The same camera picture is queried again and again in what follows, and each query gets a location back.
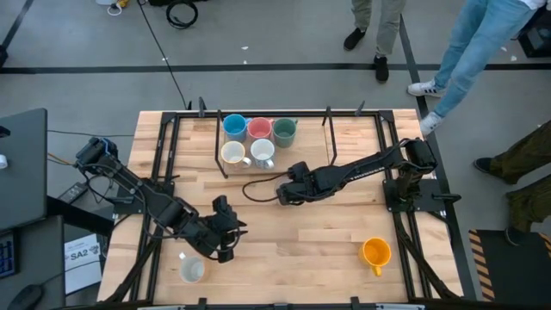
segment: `wooden table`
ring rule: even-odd
[[[414,109],[393,112],[400,139],[421,136]],[[139,115],[128,168],[140,177],[151,175],[161,114]],[[375,122],[369,118],[334,117],[333,122],[336,165],[380,150]],[[227,195],[239,219],[248,224],[249,233],[235,249],[235,259],[224,264],[211,263],[210,277],[198,284],[186,284],[178,275],[178,255],[184,252],[193,256],[195,252],[184,240],[165,240],[155,304],[196,304],[200,297],[206,297],[209,304],[348,303],[351,296],[358,296],[361,302],[407,301],[392,215],[385,207],[382,173],[350,183],[332,198],[300,207],[282,207],[276,201],[248,201],[241,193],[242,185],[266,176],[231,175],[225,179],[220,174],[214,162],[215,124],[215,119],[181,121],[174,166],[174,175],[180,175],[175,180],[176,195],[194,205],[201,215],[212,213],[211,202],[216,196]],[[328,126],[325,130],[329,147],[326,154],[319,156],[331,158]],[[170,133],[169,128],[165,150]],[[385,136],[390,145],[388,131]],[[167,156],[165,151],[161,171]],[[266,183],[251,187],[249,193],[270,197],[274,188],[273,183]],[[406,216],[403,217],[408,229]],[[425,213],[417,213],[417,220],[426,260],[448,287],[461,295],[445,224]],[[141,224],[142,215],[133,215],[113,232],[98,300],[111,295],[132,267]],[[357,258],[360,244],[372,237],[384,238],[393,251],[381,277],[376,277]],[[410,264],[420,297],[418,269],[411,257]],[[141,277],[140,298],[145,298],[148,276],[147,265]]]

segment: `green mug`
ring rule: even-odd
[[[274,142],[279,147],[290,147],[296,135],[296,124],[299,120],[279,119],[274,122]]]

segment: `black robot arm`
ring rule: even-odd
[[[224,195],[213,201],[214,214],[202,217],[182,198],[173,197],[162,187],[133,174],[117,155],[113,142],[92,138],[77,154],[75,167],[83,173],[102,175],[117,182],[143,203],[144,213],[148,213],[157,226],[172,238],[186,239],[202,256],[217,259],[219,263],[233,259],[232,248],[239,236],[246,233],[239,229],[245,223],[237,219]]]
[[[409,160],[402,155],[402,148]],[[310,171],[305,162],[295,164],[287,173],[292,182],[280,186],[276,193],[282,205],[315,202],[335,195],[349,182],[385,169],[399,169],[399,196],[411,200],[418,194],[418,181],[435,168],[436,160],[426,142],[403,139],[396,146],[343,166],[330,165]]]

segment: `gray floor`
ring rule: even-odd
[[[418,64],[439,64],[463,1],[410,1],[404,20]],[[8,33],[23,2],[0,2],[0,40]],[[353,29],[348,3],[333,0],[211,0],[198,3],[199,21],[188,30],[171,28],[164,10],[145,6],[145,13],[172,65],[242,65],[304,63],[371,63],[380,1],[375,0],[372,27],[361,45],[345,52],[342,41]],[[549,62],[526,59],[515,41],[505,44],[492,63]],[[94,67],[164,65],[136,2],[122,15],[105,13],[93,0],[68,4],[34,0],[8,50],[6,67]],[[405,64],[400,40],[392,64]],[[423,80],[434,72],[420,72]],[[417,107],[405,93],[408,71],[391,71],[386,84],[372,71],[225,71],[177,72],[187,101],[202,96],[210,109]],[[544,176],[527,176],[516,187],[482,176],[473,159],[502,152],[511,143],[548,121],[549,71],[486,71],[465,102],[436,133],[450,188],[461,194],[456,204],[460,227],[503,229],[507,208],[503,193]],[[437,103],[428,100],[430,107]],[[140,110],[182,109],[168,73],[93,73],[0,75],[0,116],[46,108],[51,129],[91,133],[133,133]],[[85,137],[48,134],[48,151],[73,159]],[[116,138],[127,161],[131,138]],[[59,195],[83,178],[72,168],[48,163],[48,193]],[[98,189],[107,184],[98,181]],[[79,206],[96,209],[90,196]],[[551,222],[534,227],[551,233]],[[480,288],[475,285],[480,298]],[[73,295],[78,304],[93,301],[96,291]]]

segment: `black shoe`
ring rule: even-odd
[[[478,169],[481,172],[490,174],[490,163],[492,162],[491,158],[478,158],[473,161],[474,168]]]
[[[516,184],[516,182],[512,183],[510,181],[507,181],[507,180],[503,179],[502,177],[499,177],[499,176],[496,176],[495,174],[492,174],[490,172],[490,163],[491,162],[492,162],[491,158],[478,158],[475,161],[473,161],[473,166],[478,171],[489,174],[492,177],[496,177],[496,178],[500,179],[501,181],[503,181],[503,182],[505,182],[509,185]]]
[[[387,58],[375,56],[373,63],[375,64],[375,78],[379,83],[385,83],[388,80]]]
[[[358,42],[363,38],[365,32],[356,28],[349,36],[344,40],[344,49],[351,51],[358,45]]]
[[[507,243],[512,246],[521,245],[527,235],[528,234],[526,232],[521,232],[513,226],[505,228],[505,240],[507,240]]]

